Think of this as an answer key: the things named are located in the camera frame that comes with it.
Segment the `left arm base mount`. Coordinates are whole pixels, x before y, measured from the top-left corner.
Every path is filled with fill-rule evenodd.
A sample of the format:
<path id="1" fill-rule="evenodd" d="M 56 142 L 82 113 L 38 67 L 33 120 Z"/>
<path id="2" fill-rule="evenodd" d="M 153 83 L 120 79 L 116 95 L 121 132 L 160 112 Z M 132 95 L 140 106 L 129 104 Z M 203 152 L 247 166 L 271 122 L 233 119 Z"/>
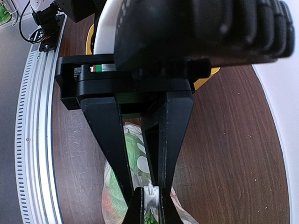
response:
<path id="1" fill-rule="evenodd" d="M 64 15 L 58 15 L 61 12 L 59 6 L 54 0 L 30 0 L 29 5 L 32 9 L 34 21 L 44 33 L 39 51 L 56 50 L 64 22 Z"/>

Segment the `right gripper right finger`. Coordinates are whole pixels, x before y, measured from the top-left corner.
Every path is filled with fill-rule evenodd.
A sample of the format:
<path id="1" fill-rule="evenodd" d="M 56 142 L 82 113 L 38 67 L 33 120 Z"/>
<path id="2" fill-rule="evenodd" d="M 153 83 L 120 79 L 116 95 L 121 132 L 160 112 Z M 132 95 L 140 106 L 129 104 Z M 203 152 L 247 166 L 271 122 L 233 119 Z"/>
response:
<path id="1" fill-rule="evenodd" d="M 159 223 L 160 224 L 183 224 L 170 193 L 165 188 L 159 190 Z"/>

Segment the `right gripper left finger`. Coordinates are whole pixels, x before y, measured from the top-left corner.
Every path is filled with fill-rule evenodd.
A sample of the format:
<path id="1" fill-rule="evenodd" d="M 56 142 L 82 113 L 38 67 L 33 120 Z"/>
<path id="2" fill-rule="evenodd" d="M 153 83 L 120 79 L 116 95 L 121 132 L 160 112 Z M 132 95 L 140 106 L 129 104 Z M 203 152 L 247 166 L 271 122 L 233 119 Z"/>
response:
<path id="1" fill-rule="evenodd" d="M 142 224 L 143 223 L 143 188 L 135 189 L 128 210 L 123 219 L 123 224 Z"/>

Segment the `light green toy gourd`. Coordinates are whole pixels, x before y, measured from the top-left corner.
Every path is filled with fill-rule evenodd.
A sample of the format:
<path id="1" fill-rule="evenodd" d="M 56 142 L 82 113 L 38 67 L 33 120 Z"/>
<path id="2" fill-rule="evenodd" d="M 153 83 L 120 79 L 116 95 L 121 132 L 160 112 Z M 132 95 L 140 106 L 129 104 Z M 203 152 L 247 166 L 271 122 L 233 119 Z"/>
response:
<path id="1" fill-rule="evenodd" d="M 127 132 L 124 134 L 131 170 L 133 187 L 148 186 L 151 182 L 150 170 L 145 153 L 143 138 L 140 134 Z M 113 171 L 109 174 L 109 188 L 112 206 L 116 213 L 124 216 L 128 207 Z"/>

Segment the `polka dot zip bag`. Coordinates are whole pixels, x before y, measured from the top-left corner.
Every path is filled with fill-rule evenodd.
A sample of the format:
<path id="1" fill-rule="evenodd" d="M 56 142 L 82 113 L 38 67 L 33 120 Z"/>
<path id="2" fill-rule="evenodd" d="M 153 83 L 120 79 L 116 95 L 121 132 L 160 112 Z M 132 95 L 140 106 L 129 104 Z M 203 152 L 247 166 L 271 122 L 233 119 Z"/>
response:
<path id="1" fill-rule="evenodd" d="M 133 186 L 134 188 L 148 186 L 151 183 L 151 177 L 141 127 L 133 123 L 125 123 L 123 129 Z M 174 189 L 171 189 L 171 199 L 183 223 L 197 223 L 183 209 Z M 108 162 L 105 162 L 104 168 L 101 207 L 106 224 L 121 224 L 128 209 L 114 172 Z"/>

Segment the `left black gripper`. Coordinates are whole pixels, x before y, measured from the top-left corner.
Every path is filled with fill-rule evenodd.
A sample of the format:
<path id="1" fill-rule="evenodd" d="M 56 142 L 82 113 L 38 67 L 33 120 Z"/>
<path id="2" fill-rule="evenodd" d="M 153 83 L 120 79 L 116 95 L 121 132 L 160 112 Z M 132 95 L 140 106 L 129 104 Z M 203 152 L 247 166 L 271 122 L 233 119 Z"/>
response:
<path id="1" fill-rule="evenodd" d="M 68 110 L 81 107 L 126 204 L 130 204 L 134 187 L 118 104 L 123 111 L 131 104 L 147 107 L 165 92 L 142 117 L 142 136 L 153 185 L 171 190 L 193 109 L 191 92 L 195 91 L 194 83 L 198 79 L 210 76 L 211 63 L 209 59 L 174 62 L 148 70 L 144 78 L 131 71 L 90 70 L 94 65 L 113 63 L 111 54 L 61 57 L 55 79 L 65 107 Z"/>

